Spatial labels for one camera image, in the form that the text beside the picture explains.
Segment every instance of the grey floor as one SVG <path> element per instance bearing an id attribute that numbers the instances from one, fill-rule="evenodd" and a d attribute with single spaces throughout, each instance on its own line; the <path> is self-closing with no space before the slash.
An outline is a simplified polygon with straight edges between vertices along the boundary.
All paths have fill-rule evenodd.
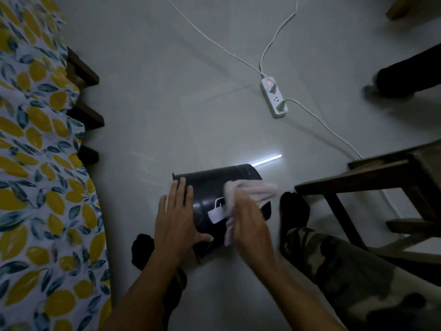
<path id="1" fill-rule="evenodd" d="M 139 233 L 153 234 L 159 197 L 172 173 L 252 163 L 262 177 L 292 190 L 301 182 L 339 174 L 356 158 L 301 108 L 271 116 L 260 76 L 197 33 L 166 0 L 55 0 L 68 20 L 69 46 L 100 76 L 86 102 L 106 126 L 85 142 L 101 160 L 91 175 L 102 205 L 114 302 L 138 276 L 130 247 Z M 258 65 L 275 29 L 295 0 L 173 0 L 207 35 Z M 441 90 L 418 93 L 407 103 L 366 100 L 361 89 L 373 74 L 441 41 L 441 5 L 390 23 L 394 0 L 300 0 L 264 60 L 264 72 L 284 97 L 299 100 L 373 156 L 441 138 Z M 419 217 L 401 191 L 388 191 L 405 217 Z M 396 239 L 394 218 L 378 192 L 342 195 L 368 245 Z M 345 238 L 322 198 L 311 198 L 311 227 Z M 277 201 L 269 227 L 278 231 Z M 427 242 L 423 249 L 434 249 Z M 325 307 L 317 288 L 291 269 Z M 185 264 L 188 288 L 170 321 L 171 330 L 287 330 L 267 291 L 234 249 L 201 266 Z"/>

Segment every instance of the black bin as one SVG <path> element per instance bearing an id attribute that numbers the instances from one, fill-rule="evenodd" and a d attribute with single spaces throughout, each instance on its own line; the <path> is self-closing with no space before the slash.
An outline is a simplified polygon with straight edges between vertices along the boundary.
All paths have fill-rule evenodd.
<path id="1" fill-rule="evenodd" d="M 262 180 L 256 169 L 250 164 L 211 169 L 208 171 L 174 175 L 173 179 L 186 178 L 186 186 L 193 186 L 193 215 L 196 230 L 214 237 L 211 243 L 201 242 L 193 247 L 197 258 L 210 254 L 223 246 L 228 218 L 223 217 L 223 185 L 234 180 Z M 271 202 L 261 208 L 263 217 L 271 217 Z"/>

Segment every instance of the left hand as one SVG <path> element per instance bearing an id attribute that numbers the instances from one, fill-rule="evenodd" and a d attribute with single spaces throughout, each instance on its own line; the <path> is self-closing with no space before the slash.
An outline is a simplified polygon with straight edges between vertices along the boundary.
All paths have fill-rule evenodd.
<path id="1" fill-rule="evenodd" d="M 184 177 L 179 182 L 179 188 L 177 186 L 178 181 L 173 181 L 168 194 L 167 210 L 167 196 L 164 195 L 159 200 L 154 239 L 155 250 L 167 258 L 173 258 L 179 264 L 194 244 L 201 241 L 211 242 L 214 238 L 196 231 L 193 221 L 193 187 L 188 186 L 184 203 Z"/>

